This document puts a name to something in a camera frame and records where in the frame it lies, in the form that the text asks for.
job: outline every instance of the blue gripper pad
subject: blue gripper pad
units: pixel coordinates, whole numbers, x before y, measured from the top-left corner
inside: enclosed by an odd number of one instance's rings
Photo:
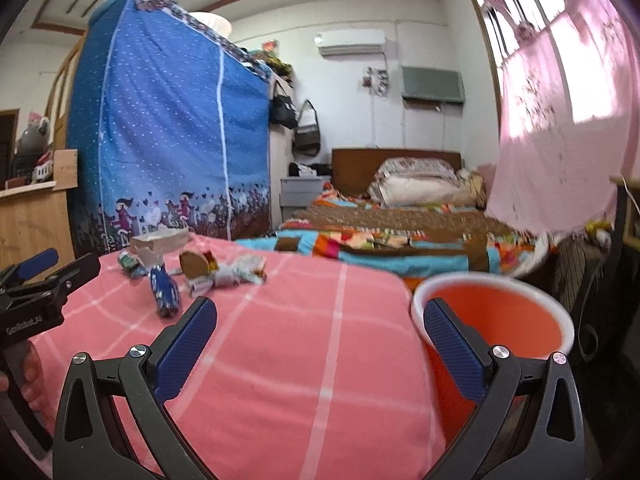
[[[216,304],[206,299],[158,361],[154,394],[161,403],[178,396],[213,334],[217,320]]]
[[[429,334],[442,362],[451,374],[460,394],[475,403],[486,393],[484,367],[457,327],[435,300],[424,308],[424,329]]]
[[[23,261],[18,267],[18,278],[30,280],[41,272],[53,267],[58,262],[58,252],[55,249],[47,249],[33,258]]]

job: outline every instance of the hand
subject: hand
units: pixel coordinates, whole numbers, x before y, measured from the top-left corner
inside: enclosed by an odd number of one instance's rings
[[[22,373],[24,374],[25,383],[20,389],[24,400],[29,403],[29,407],[34,412],[41,412],[45,418],[51,418],[53,410],[44,387],[44,373],[42,371],[42,362],[36,347],[29,343],[29,352],[22,361]],[[9,389],[9,379],[0,372],[0,392]]]

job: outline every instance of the blanket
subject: blanket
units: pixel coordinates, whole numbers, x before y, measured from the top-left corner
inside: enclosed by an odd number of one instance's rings
[[[474,208],[396,208],[328,189],[284,222],[275,237],[238,240],[248,248],[293,251],[392,272],[415,290],[444,272],[510,274],[536,239]]]
[[[224,263],[248,252],[199,236],[188,248]],[[218,326],[166,403],[187,441],[221,479],[422,478],[445,441],[402,281],[335,260],[262,255],[264,285],[208,294]],[[102,257],[98,278],[69,297],[63,325],[34,338],[56,405],[76,352],[120,357],[175,322],[158,316],[148,279],[129,280],[116,258]],[[177,267],[178,253],[165,261]],[[186,279],[176,281],[185,309]],[[139,459],[157,470],[126,402],[116,405]]]

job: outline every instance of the drawer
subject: drawer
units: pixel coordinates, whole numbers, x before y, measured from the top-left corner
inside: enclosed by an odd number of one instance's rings
[[[280,207],[306,207],[319,193],[281,193]]]
[[[283,193],[322,193],[322,186],[331,180],[330,176],[290,176],[280,181]]]

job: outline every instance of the air conditioner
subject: air conditioner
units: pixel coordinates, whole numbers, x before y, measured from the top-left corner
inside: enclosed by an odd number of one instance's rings
[[[385,31],[377,28],[328,30],[316,35],[316,45],[322,56],[338,54],[377,54],[384,51]]]

